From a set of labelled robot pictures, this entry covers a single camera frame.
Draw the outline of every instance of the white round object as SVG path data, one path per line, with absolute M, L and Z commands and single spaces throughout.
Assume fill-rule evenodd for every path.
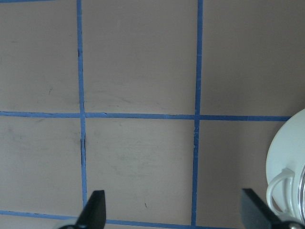
M 275 135 L 267 156 L 267 203 L 277 215 L 305 222 L 305 109 L 291 117 Z M 277 211 L 272 197 L 282 210 Z

